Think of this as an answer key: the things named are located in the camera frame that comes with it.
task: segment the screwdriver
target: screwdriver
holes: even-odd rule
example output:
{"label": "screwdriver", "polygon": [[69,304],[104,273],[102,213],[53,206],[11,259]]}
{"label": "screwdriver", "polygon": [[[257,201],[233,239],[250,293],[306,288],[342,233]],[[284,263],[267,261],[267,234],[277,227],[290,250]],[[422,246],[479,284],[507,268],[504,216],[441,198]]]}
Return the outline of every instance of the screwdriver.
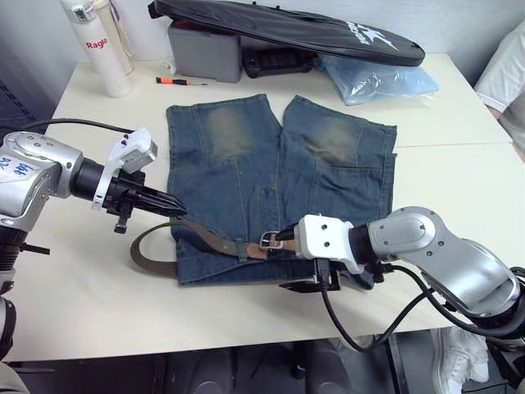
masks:
{"label": "screwdriver", "polygon": [[169,85],[207,85],[203,82],[189,82],[188,80],[172,80],[170,78],[156,78],[158,84],[169,84]]}

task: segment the black bag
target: black bag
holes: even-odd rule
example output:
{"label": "black bag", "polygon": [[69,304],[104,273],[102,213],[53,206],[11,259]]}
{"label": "black bag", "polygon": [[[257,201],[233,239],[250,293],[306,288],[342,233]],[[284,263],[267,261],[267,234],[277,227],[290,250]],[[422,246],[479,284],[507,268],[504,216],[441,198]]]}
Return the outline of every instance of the black bag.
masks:
{"label": "black bag", "polygon": [[425,57],[419,45],[390,31],[308,12],[214,0],[155,0],[149,5],[149,14],[393,66],[419,66]]}

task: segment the jeans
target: jeans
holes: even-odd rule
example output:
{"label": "jeans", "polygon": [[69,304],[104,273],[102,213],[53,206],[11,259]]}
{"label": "jeans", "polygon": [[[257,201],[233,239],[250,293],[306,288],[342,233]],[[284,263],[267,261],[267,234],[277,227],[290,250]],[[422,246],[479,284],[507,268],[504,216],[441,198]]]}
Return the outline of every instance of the jeans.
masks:
{"label": "jeans", "polygon": [[[296,96],[283,126],[266,95],[167,109],[168,191],[188,220],[233,241],[258,242],[265,231],[307,213],[355,226],[391,210],[396,131]],[[241,283],[311,277],[313,263],[283,251],[269,260],[203,253],[191,230],[173,227],[180,284]],[[373,281],[366,274],[365,287]]]}

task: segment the belt loop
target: belt loop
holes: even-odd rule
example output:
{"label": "belt loop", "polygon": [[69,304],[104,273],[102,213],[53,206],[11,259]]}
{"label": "belt loop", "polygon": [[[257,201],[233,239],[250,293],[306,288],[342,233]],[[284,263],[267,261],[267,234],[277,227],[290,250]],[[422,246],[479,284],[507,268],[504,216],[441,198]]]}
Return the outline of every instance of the belt loop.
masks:
{"label": "belt loop", "polygon": [[246,254],[246,244],[242,238],[235,239],[235,245],[237,246],[237,259],[239,263],[246,263],[248,261],[248,255]]}

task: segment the brown leather belt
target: brown leather belt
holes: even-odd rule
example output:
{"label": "brown leather belt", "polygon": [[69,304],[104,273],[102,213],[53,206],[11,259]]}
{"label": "brown leather belt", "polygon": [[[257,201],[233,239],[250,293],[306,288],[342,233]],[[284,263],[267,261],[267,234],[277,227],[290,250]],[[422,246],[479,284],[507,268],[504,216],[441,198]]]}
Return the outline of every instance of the brown leather belt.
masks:
{"label": "brown leather belt", "polygon": [[189,222],[187,220],[178,220],[176,222],[159,224],[158,226],[152,227],[146,232],[140,234],[131,244],[130,254],[133,261],[135,261],[140,267],[154,273],[176,277],[176,261],[151,260],[144,256],[140,251],[140,242],[142,242],[143,238],[145,238],[148,234],[158,230],[159,228],[173,226],[183,226],[189,228],[195,232],[195,234],[197,234],[201,240],[212,250],[220,254],[227,254],[229,256],[245,256],[250,259],[266,260],[268,259],[270,250],[295,251],[295,240],[275,241],[277,231],[265,232],[258,244],[249,242],[238,243],[221,238],[199,224]]}

